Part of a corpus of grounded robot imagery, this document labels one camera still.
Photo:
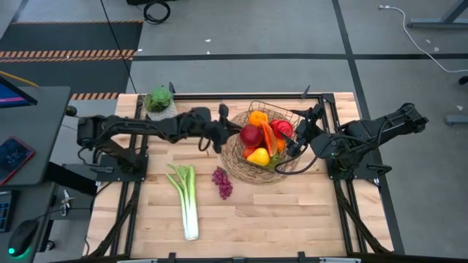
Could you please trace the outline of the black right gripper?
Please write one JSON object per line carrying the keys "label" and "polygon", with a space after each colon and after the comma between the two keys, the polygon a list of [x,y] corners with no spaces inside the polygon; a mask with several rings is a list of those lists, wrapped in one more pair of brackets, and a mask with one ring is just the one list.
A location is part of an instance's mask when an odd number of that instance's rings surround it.
{"label": "black right gripper", "polygon": [[315,137],[323,134],[324,131],[317,125],[325,113],[323,106],[316,104],[307,110],[291,110],[292,113],[303,117],[295,129],[296,141],[288,137],[282,131],[279,132],[287,147],[288,156],[299,156],[302,146],[308,145]]}

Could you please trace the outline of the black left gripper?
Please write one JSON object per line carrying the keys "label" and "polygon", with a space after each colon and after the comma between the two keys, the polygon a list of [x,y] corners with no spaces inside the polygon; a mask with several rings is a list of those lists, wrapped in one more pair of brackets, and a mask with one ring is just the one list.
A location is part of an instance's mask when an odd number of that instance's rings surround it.
{"label": "black left gripper", "polygon": [[214,151],[221,153],[229,133],[238,134],[242,129],[236,123],[227,123],[228,113],[228,107],[220,104],[219,120],[212,121],[211,111],[207,107],[193,107],[189,112],[189,136],[212,141]]}

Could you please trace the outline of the pink red apple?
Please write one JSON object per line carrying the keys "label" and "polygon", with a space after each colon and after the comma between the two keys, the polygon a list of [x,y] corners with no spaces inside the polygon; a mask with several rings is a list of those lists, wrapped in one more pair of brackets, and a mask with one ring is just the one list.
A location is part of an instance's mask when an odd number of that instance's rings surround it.
{"label": "pink red apple", "polygon": [[256,147],[263,141],[263,131],[254,125],[246,125],[240,132],[241,142],[246,147]]}

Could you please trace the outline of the metal wire basket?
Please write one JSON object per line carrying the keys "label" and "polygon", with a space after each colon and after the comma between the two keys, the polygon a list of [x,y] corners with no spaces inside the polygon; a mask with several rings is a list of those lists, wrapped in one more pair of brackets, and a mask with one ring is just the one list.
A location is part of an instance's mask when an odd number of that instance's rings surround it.
{"label": "metal wire basket", "polygon": [[[261,112],[266,113],[268,115],[268,120],[270,121],[274,119],[289,121],[294,129],[299,124],[300,117],[292,113],[290,110],[257,100],[251,102],[248,110],[244,110],[237,114],[233,118],[233,122],[238,125],[247,125],[249,113],[251,113],[254,110],[259,110]],[[272,169],[261,167],[257,164],[252,164],[248,162],[244,157],[240,157],[241,151],[244,149],[244,146],[241,146],[241,139],[239,135],[235,135],[233,138],[231,138],[228,141],[228,146],[230,147],[228,153],[233,154],[233,164],[230,165],[230,169],[237,169],[244,172],[250,172],[251,174],[263,173],[267,175],[272,175],[273,173],[275,173],[275,171]],[[282,164],[279,167],[280,170],[292,171],[297,167],[299,159],[291,161],[291,157],[289,157],[286,153],[280,153],[280,156],[281,162],[288,161],[288,163]]]}

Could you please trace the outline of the watermelon slice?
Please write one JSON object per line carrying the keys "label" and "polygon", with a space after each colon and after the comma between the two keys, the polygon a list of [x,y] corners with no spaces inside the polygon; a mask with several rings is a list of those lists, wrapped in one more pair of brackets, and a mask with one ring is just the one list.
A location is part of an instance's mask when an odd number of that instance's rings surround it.
{"label": "watermelon slice", "polygon": [[274,135],[273,129],[266,121],[261,121],[260,125],[263,129],[265,145],[267,147],[267,152],[270,157],[273,157],[277,154],[277,142],[276,136]]}

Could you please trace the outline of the yellow apple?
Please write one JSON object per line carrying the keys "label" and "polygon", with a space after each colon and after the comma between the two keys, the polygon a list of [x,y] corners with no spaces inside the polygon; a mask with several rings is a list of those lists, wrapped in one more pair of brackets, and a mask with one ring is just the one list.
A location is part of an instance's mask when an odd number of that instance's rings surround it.
{"label": "yellow apple", "polygon": [[258,148],[254,150],[247,158],[248,162],[257,164],[260,166],[266,166],[270,162],[270,156],[265,148]]}

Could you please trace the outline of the green pear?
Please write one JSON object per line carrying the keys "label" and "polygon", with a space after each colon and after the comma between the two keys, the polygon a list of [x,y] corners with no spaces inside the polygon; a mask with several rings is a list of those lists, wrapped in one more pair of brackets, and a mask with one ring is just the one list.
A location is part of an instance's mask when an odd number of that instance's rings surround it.
{"label": "green pear", "polygon": [[265,166],[265,168],[274,170],[275,166],[280,162],[281,162],[281,156],[279,153],[277,153],[274,156],[270,157],[270,161]]}

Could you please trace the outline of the purple grape bunch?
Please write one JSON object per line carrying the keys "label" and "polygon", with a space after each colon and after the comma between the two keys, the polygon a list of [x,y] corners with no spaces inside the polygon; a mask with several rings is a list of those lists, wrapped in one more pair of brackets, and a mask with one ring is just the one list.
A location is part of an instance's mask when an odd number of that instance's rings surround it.
{"label": "purple grape bunch", "polygon": [[233,191],[233,185],[229,181],[227,172],[221,167],[217,167],[212,174],[212,182],[218,186],[219,195],[222,199],[227,199]]}

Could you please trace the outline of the celery stalk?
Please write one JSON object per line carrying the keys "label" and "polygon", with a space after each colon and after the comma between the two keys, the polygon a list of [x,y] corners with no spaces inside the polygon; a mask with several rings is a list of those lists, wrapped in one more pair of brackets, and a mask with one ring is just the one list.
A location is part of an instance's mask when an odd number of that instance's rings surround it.
{"label": "celery stalk", "polygon": [[196,194],[196,174],[193,165],[172,165],[167,164],[173,171],[166,176],[177,190],[181,200],[182,224],[184,227],[184,237],[188,241],[197,240],[199,237],[198,214],[197,214],[197,194]]}

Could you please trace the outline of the grey desk foot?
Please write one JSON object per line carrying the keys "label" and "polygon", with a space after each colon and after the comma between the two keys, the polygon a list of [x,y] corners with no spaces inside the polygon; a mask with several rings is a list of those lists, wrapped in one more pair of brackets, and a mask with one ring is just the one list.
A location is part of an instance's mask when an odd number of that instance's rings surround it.
{"label": "grey desk foot", "polygon": [[468,125],[468,115],[446,115],[445,123],[449,126]]}

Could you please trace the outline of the small metal tool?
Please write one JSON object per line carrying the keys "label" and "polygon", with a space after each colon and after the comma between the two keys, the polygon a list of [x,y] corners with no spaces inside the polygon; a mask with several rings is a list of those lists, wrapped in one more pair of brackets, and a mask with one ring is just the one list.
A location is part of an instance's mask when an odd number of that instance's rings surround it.
{"label": "small metal tool", "polygon": [[63,190],[63,194],[64,198],[61,201],[60,214],[62,217],[65,217],[71,209],[70,202],[74,199],[74,197],[71,197],[66,189]]}

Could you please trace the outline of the tablet in red case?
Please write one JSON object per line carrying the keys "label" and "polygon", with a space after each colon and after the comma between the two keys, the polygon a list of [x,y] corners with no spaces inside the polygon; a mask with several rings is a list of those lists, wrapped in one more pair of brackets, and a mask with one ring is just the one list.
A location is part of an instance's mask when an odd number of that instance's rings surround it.
{"label": "tablet in red case", "polygon": [[0,186],[5,184],[29,159],[34,151],[16,137],[0,145]]}

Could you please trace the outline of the computer monitor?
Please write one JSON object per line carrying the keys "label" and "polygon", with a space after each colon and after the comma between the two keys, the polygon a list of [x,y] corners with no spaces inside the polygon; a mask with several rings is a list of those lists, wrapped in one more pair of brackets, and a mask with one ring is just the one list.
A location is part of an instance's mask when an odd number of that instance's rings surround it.
{"label": "computer monitor", "polygon": [[0,77],[0,108],[36,105],[37,100]]}

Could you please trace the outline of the black aluminium table frame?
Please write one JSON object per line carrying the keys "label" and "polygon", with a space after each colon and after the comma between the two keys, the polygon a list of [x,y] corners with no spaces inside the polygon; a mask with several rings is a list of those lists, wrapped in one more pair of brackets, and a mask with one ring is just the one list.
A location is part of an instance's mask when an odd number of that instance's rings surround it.
{"label": "black aluminium table frame", "polygon": [[[177,109],[210,107],[213,118],[217,108],[225,103],[230,118],[247,111],[251,101],[259,100],[286,109],[313,107],[322,94],[335,99],[340,123],[358,119],[358,103],[352,92],[301,93],[234,93],[176,94]],[[233,194],[219,197],[211,182],[211,173],[222,165],[222,157],[213,150],[200,152],[197,140],[188,139],[171,145],[157,137],[148,139],[148,175],[140,185],[115,182],[102,191],[95,203],[88,230],[91,252],[104,240],[117,214],[120,198],[130,198],[133,188],[140,195],[136,214],[123,225],[111,254],[129,252],[133,259],[167,258],[232,258],[346,256],[344,238],[333,181],[325,174],[324,161],[317,161],[305,175],[288,178],[280,183],[255,186],[233,178]],[[193,164],[197,173],[197,204],[200,239],[186,241],[181,223],[181,208],[177,191],[165,176],[169,164]],[[372,234],[388,249],[404,254],[389,197],[386,178],[377,188],[373,183],[354,180],[356,201],[361,218]]]}

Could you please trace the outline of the grey desk leg frame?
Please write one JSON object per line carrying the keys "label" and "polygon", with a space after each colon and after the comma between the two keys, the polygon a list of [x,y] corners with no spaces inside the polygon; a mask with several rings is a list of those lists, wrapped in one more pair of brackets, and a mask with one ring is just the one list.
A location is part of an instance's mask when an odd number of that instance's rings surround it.
{"label": "grey desk leg frame", "polygon": [[468,28],[468,19],[459,18],[467,8],[468,0],[458,0],[441,18],[410,18],[406,27]]}

